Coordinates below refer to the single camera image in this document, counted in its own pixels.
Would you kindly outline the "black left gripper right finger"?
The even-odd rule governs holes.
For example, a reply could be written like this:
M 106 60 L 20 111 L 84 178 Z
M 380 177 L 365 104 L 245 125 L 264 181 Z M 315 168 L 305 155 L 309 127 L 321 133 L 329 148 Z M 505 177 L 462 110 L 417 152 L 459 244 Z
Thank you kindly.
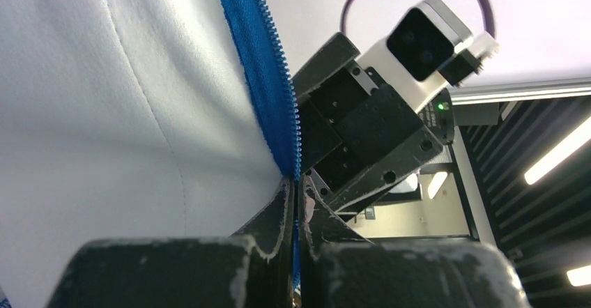
M 519 277 L 494 246 L 447 238 L 373 242 L 298 186 L 304 307 L 528 307 Z

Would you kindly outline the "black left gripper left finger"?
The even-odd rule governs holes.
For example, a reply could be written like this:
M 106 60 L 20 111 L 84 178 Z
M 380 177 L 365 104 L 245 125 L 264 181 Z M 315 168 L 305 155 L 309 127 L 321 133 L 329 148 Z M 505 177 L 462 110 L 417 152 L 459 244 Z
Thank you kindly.
M 49 307 L 290 307 L 295 183 L 228 237 L 94 240 Z

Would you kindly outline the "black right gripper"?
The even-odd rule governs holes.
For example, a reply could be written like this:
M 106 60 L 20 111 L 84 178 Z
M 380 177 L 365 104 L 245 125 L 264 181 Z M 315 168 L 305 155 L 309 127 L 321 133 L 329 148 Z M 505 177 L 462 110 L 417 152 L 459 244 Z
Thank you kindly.
M 293 77 L 301 171 L 336 213 L 360 212 L 430 162 L 443 145 L 342 33 Z

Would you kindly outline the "blue zip-up jacket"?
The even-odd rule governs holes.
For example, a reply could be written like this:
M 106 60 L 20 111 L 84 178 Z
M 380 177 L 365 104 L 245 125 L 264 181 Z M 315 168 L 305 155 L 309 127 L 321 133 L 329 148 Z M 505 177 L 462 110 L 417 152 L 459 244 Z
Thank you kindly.
M 1 0 L 1 296 L 98 238 L 225 236 L 296 170 L 266 0 Z

